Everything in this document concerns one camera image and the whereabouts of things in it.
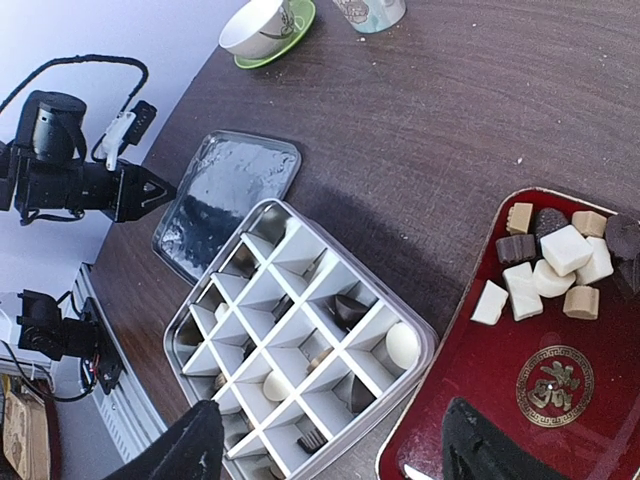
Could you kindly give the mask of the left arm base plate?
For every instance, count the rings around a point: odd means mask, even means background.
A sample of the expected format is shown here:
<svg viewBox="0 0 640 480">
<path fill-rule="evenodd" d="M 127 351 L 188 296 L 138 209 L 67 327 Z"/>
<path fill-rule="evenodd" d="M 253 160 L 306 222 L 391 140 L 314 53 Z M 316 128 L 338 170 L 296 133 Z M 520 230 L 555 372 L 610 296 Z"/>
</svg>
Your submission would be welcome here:
<svg viewBox="0 0 640 480">
<path fill-rule="evenodd" d="M 95 352 L 88 359 L 81 361 L 82 383 L 84 387 L 100 385 L 102 392 L 109 395 L 119 384 L 124 364 L 109 325 L 93 297 L 86 298 L 83 315 L 95 326 L 97 340 Z"/>
</svg>

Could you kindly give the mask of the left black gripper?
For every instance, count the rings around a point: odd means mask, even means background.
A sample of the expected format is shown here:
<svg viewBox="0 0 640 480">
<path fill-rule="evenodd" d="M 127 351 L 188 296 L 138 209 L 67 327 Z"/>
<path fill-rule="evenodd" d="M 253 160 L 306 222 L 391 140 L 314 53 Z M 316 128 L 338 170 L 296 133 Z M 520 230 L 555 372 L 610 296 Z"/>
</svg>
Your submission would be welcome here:
<svg viewBox="0 0 640 480">
<path fill-rule="evenodd" d="M 50 164 L 1 146 L 1 209 L 15 209 L 22 225 L 75 222 L 89 210 L 113 222 L 136 221 L 175 197 L 172 184 L 139 165 L 119 161 L 109 171 L 99 162 Z"/>
</svg>

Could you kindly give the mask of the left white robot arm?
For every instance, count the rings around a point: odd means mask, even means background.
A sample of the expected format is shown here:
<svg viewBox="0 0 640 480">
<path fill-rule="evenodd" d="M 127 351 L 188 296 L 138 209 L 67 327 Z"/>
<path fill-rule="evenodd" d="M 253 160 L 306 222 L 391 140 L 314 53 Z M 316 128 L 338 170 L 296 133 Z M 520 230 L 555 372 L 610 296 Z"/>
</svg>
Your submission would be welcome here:
<svg viewBox="0 0 640 480">
<path fill-rule="evenodd" d="M 15 209 L 20 224 L 73 223 L 100 211 L 114 223 L 137 221 L 176 197 L 176 188 L 150 170 L 118 160 L 55 163 L 13 142 L 1 145 L 1 209 Z M 95 322 L 65 318 L 60 298 L 32 290 L 1 295 L 1 340 L 52 360 L 90 357 L 98 343 Z"/>
</svg>

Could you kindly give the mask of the metal tin lid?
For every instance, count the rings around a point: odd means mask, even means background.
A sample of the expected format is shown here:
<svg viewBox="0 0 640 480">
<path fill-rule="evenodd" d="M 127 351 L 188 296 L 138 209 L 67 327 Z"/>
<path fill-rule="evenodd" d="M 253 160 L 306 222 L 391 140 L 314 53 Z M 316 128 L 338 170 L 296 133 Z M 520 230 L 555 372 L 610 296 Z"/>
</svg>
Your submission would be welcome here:
<svg viewBox="0 0 640 480">
<path fill-rule="evenodd" d="M 152 237 L 152 250 L 195 284 L 253 207 L 285 197 L 301 166 L 292 143 L 243 132 L 207 135 Z"/>
</svg>

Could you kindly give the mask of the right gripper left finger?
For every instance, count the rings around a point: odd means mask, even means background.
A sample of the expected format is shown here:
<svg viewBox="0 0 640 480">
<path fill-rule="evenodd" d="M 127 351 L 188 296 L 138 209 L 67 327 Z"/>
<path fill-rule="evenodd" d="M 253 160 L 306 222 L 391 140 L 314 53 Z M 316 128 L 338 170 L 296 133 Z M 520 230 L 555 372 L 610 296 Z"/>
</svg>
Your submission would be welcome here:
<svg viewBox="0 0 640 480">
<path fill-rule="evenodd" d="M 138 457 L 106 479 L 220 479 L 223 447 L 219 405 L 201 400 Z"/>
</svg>

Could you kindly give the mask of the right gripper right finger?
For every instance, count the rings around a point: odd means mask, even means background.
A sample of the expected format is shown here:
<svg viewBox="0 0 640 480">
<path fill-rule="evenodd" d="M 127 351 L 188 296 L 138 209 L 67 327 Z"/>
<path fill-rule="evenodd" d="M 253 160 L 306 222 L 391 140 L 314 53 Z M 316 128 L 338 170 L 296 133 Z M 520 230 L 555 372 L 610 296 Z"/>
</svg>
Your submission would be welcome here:
<svg viewBox="0 0 640 480">
<path fill-rule="evenodd" d="M 444 479 L 566 479 L 461 397 L 448 405 L 441 438 Z"/>
</svg>

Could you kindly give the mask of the white compartment tin box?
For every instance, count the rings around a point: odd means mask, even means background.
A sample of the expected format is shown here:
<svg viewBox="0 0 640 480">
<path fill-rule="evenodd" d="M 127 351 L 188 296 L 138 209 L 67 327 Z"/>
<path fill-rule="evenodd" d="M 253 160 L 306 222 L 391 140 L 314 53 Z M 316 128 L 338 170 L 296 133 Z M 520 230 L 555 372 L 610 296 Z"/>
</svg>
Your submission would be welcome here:
<svg viewBox="0 0 640 480">
<path fill-rule="evenodd" d="M 334 297 L 368 307 L 350 331 Z M 407 370 L 385 347 L 407 324 Z M 318 224 L 287 203 L 258 203 L 194 284 L 164 334 L 190 403 L 218 403 L 222 464 L 234 479 L 311 479 L 416 386 L 435 330 Z"/>
</svg>

